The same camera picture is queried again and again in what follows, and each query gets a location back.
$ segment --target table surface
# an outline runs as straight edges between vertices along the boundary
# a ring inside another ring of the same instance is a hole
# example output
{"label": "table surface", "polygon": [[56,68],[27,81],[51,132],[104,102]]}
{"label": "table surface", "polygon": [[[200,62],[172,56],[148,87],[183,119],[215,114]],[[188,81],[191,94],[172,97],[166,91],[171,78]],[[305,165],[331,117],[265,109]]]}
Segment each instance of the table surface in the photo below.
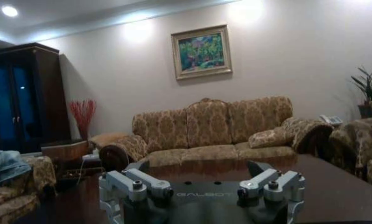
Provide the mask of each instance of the table surface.
{"label": "table surface", "polygon": [[[299,155],[297,163],[283,171],[301,172],[305,177],[305,206],[297,215],[299,223],[372,223],[372,185],[309,155]],[[216,175],[167,175],[170,181],[247,180],[247,168]],[[62,193],[54,201],[18,220],[22,223],[107,224],[106,212],[99,209],[98,175]]]}

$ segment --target vase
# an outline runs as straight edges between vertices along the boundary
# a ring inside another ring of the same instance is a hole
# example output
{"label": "vase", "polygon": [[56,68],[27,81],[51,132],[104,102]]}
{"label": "vase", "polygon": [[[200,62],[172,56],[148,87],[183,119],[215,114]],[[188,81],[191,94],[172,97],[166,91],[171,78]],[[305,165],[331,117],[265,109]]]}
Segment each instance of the vase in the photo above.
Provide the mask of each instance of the vase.
{"label": "vase", "polygon": [[372,118],[372,107],[369,104],[357,105],[361,118]]}

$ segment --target metal clamp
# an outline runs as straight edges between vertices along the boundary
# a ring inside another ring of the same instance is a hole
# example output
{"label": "metal clamp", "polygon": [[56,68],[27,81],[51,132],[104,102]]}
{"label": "metal clamp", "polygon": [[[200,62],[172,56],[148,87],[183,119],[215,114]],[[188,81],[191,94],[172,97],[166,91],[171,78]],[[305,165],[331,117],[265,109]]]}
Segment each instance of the metal clamp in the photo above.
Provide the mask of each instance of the metal clamp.
{"label": "metal clamp", "polygon": [[240,182],[237,190],[239,199],[248,199],[259,196],[259,191],[273,180],[279,178],[279,172],[275,169],[267,169],[248,181]]}
{"label": "metal clamp", "polygon": [[267,200],[280,202],[288,200],[287,223],[292,224],[296,214],[304,206],[305,178],[297,172],[288,171],[276,181],[264,186],[264,197]]}
{"label": "metal clamp", "polygon": [[174,195],[174,190],[168,181],[159,180],[142,172],[140,170],[132,168],[124,170],[123,173],[132,180],[140,180],[146,184],[147,189],[150,190],[154,197],[158,198],[171,198]]}
{"label": "metal clamp", "polygon": [[100,209],[106,210],[110,223],[123,224],[119,200],[128,197],[132,202],[147,198],[147,186],[142,181],[132,181],[116,171],[99,177]]}

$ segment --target beige wall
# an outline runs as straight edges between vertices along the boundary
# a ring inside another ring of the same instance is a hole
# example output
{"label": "beige wall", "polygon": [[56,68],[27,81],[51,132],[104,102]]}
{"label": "beige wall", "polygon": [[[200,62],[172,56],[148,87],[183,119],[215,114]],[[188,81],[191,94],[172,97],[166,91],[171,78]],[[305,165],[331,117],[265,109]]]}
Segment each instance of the beige wall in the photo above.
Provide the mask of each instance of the beige wall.
{"label": "beige wall", "polygon": [[[220,24],[229,27],[233,75],[176,81],[171,33]],[[42,44],[62,51],[67,101],[98,101],[92,135],[131,131],[134,114],[203,97],[285,95],[296,116],[352,120],[361,95],[349,76],[361,64],[372,68],[372,0],[243,0]]]}

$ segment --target picture frame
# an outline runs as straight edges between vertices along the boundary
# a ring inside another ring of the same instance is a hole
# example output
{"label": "picture frame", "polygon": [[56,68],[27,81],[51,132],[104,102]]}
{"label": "picture frame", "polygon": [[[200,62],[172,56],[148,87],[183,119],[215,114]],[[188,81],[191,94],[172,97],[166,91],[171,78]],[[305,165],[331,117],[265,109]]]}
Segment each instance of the picture frame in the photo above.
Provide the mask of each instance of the picture frame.
{"label": "picture frame", "polygon": [[171,34],[176,80],[232,72],[228,26]]}

